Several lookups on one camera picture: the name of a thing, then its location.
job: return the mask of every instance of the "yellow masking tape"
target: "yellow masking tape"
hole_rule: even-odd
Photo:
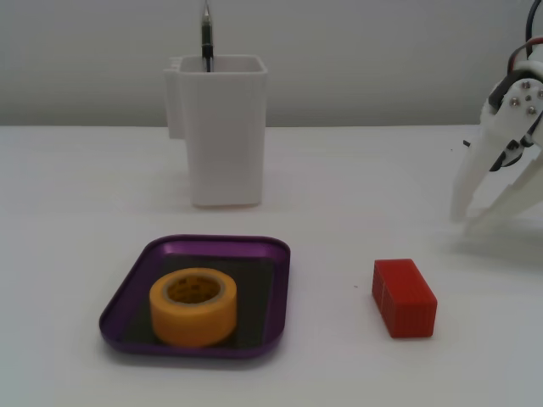
[[[174,271],[149,293],[154,333],[174,346],[219,343],[236,327],[236,296],[234,280],[218,270]]]

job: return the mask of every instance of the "red wooden block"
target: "red wooden block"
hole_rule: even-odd
[[[438,300],[413,260],[375,260],[372,295],[391,337],[434,333]]]

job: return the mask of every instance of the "white pen holder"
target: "white pen holder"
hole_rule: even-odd
[[[262,199],[267,69],[252,55],[171,59],[165,70],[170,138],[185,138],[191,200],[197,206]]]

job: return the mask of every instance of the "wire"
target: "wire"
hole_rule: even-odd
[[[518,53],[520,53],[523,49],[527,47],[531,47],[532,45],[538,45],[543,44],[543,36],[537,36],[536,38],[532,38],[528,42],[526,42],[523,46],[518,47],[513,51],[511,54],[511,57],[509,57],[509,61],[507,61],[507,73],[510,74],[515,66],[515,59],[517,58]]]
[[[537,8],[540,6],[540,4],[541,4],[541,0],[534,0],[534,3],[532,4],[531,9],[529,10],[528,19],[526,20],[526,42],[532,39],[532,36],[533,36],[532,30],[534,28],[535,12],[537,11]],[[530,56],[531,53],[532,53],[532,47],[531,45],[528,45],[526,47],[526,54]]]

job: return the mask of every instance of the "black pen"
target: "black pen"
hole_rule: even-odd
[[[202,63],[204,72],[213,72],[213,28],[211,26],[210,6],[205,1],[202,17]]]

